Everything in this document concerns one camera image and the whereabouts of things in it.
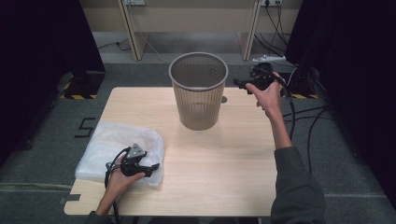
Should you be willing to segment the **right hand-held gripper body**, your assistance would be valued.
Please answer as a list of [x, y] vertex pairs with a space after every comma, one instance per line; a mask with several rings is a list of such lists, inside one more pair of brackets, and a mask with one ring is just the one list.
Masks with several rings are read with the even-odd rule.
[[253, 85], [261, 91], [266, 90], [274, 81], [285, 86], [285, 79], [274, 75], [273, 62], [279, 61], [277, 57], [260, 57], [253, 59], [254, 62], [250, 76], [253, 78]]

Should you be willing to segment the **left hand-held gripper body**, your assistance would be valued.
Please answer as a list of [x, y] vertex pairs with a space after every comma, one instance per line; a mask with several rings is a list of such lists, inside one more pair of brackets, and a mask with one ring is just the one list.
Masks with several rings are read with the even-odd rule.
[[143, 150], [138, 144], [124, 149], [125, 155], [120, 161], [120, 170], [124, 175], [132, 176], [151, 170], [151, 166], [142, 166], [139, 162], [147, 156], [147, 151]]

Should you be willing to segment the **grey tape strip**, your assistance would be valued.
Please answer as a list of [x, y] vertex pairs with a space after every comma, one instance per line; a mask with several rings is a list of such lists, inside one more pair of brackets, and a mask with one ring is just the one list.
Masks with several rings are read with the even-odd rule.
[[80, 199], [80, 194], [68, 194], [60, 199], [59, 204], [66, 204], [67, 202], [79, 201], [79, 199]]

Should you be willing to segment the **white plastic bag blue hem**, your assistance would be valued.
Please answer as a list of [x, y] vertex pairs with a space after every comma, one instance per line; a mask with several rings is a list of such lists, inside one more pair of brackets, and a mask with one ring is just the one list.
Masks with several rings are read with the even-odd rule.
[[105, 182], [106, 164], [125, 148], [138, 144], [147, 155], [139, 162], [151, 167], [159, 163], [159, 168], [150, 177], [137, 181], [139, 186], [159, 186], [163, 181], [164, 147], [162, 137], [153, 129], [100, 121], [80, 159], [75, 171], [76, 179]]

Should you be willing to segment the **black curtain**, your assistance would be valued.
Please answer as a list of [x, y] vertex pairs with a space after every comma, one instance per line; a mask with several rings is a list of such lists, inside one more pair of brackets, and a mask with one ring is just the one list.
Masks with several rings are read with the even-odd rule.
[[286, 57], [319, 83], [396, 209], [396, 0], [303, 0]]
[[80, 0], [0, 0], [0, 167], [44, 115], [61, 77], [104, 65]]

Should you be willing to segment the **person's right hand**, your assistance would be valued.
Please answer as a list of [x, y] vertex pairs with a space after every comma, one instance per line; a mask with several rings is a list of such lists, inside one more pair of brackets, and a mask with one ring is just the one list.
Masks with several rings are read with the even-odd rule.
[[271, 121], [282, 120], [282, 112], [280, 107], [280, 87], [281, 85], [274, 81], [264, 91], [259, 90], [253, 84], [248, 83], [246, 88], [257, 99], [257, 106], [260, 106], [267, 118]]

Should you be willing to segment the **beige wooden desk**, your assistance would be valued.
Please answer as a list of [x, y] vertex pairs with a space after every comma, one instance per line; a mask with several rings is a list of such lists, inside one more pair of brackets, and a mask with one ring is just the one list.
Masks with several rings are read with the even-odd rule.
[[272, 33], [279, 17], [283, 30], [293, 29], [303, 0], [283, 0], [280, 7], [263, 7], [261, 0], [145, 0], [126, 6], [123, 0], [79, 0], [94, 32], [124, 32], [135, 60], [142, 59], [152, 33], [232, 33], [238, 37], [244, 61], [253, 38]]

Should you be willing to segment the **striped black stand base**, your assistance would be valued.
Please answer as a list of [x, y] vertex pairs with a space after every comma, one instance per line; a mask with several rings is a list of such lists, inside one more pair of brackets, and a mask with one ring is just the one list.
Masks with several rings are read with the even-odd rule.
[[103, 72], [88, 72], [82, 78], [71, 76], [64, 84], [59, 98], [71, 100], [95, 99], [104, 77]]
[[285, 79], [287, 90], [297, 99], [317, 99], [317, 94], [312, 90], [307, 77], [298, 77], [291, 72], [280, 73]]

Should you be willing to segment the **beige ribbed trash bin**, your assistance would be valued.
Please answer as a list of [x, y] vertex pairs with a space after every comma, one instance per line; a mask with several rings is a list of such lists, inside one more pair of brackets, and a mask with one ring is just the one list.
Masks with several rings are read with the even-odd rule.
[[168, 74], [181, 123], [194, 131], [213, 127], [219, 118], [228, 65], [216, 55], [191, 52], [174, 59]]

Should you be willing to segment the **person's left hand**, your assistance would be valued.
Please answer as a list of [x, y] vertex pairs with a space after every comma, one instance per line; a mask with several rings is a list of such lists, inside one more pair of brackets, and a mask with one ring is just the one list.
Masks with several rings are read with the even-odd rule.
[[145, 176], [145, 173], [127, 176], [122, 173], [120, 168], [113, 170], [106, 186], [104, 199], [114, 203], [135, 181]]

